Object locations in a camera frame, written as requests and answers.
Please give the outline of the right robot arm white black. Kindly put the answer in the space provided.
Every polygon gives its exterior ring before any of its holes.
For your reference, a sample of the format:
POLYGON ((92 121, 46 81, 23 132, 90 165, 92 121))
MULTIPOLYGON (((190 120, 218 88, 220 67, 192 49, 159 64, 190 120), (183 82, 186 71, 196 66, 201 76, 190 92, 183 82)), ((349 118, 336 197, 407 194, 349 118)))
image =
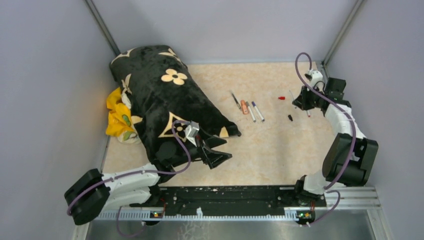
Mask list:
POLYGON ((379 145, 359 130, 352 106, 344 99, 345 87, 345 80, 331 77, 323 91, 316 83, 315 92, 302 86, 299 96, 292 102, 304 111, 320 109, 335 135, 322 169, 296 182, 293 200, 299 206, 307 206, 314 196, 332 187, 362 187, 371 174, 379 145))

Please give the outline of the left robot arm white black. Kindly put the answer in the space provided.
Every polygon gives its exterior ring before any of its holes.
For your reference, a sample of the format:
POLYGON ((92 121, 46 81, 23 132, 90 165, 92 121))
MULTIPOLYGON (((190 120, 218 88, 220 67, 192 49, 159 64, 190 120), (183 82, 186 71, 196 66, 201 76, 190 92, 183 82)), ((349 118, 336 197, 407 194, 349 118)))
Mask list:
POLYGON ((232 158, 232 154, 214 148, 226 144, 220 137, 200 129, 183 142, 177 133, 163 142, 153 160, 142 167, 103 174, 97 168, 88 170, 64 194, 66 213, 77 226, 89 223, 108 210, 120 207, 154 207, 162 203, 159 184, 182 172, 174 168, 201 161, 214 169, 232 158))

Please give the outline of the white marker purple cap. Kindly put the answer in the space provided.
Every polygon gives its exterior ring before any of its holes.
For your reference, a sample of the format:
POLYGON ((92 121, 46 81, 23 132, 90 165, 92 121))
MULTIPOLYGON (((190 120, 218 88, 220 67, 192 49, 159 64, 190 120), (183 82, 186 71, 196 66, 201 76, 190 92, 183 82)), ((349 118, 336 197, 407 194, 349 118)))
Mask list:
POLYGON ((262 123, 265 122, 265 118, 263 117, 262 113, 260 112, 259 108, 257 107, 256 103, 254 101, 251 102, 253 108, 255 109, 256 113, 258 114, 260 121, 262 123))

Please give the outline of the black gel pen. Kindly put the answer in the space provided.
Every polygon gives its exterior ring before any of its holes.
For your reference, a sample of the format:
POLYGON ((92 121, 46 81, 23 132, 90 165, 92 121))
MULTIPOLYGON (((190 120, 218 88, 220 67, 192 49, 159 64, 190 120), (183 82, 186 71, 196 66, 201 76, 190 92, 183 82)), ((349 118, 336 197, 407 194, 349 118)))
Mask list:
POLYGON ((240 103, 239 103, 238 99, 236 98, 235 94, 234 94, 232 91, 230 91, 230 94, 231 94, 232 98, 234 99, 234 101, 235 101, 235 103, 236 103, 236 105, 237 105, 238 109, 241 111, 241 110, 242 110, 242 107, 241 107, 241 105, 240 105, 240 103))

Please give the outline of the white marker black cap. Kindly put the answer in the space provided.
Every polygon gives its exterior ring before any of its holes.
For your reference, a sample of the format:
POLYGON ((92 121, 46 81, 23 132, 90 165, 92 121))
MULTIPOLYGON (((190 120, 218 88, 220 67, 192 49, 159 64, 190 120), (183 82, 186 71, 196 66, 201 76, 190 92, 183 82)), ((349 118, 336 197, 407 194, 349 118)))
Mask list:
POLYGON ((248 110, 248 112, 249 112, 249 114, 250 114, 250 116, 252 118, 252 121, 255 123, 256 122, 256 118, 255 118, 255 115, 254 115, 254 113, 253 113, 253 111, 252 111, 252 109, 250 107, 250 104, 248 102, 246 102, 246 106, 247 106, 247 110, 248 110))

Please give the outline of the orange pen red cap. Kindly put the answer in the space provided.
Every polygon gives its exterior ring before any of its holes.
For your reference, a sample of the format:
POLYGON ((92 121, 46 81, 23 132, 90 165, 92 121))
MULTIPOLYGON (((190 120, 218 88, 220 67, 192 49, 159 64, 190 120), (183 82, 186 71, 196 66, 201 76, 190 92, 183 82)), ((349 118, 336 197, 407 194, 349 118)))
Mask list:
POLYGON ((241 111, 244 115, 249 114, 248 105, 245 100, 240 101, 241 111))

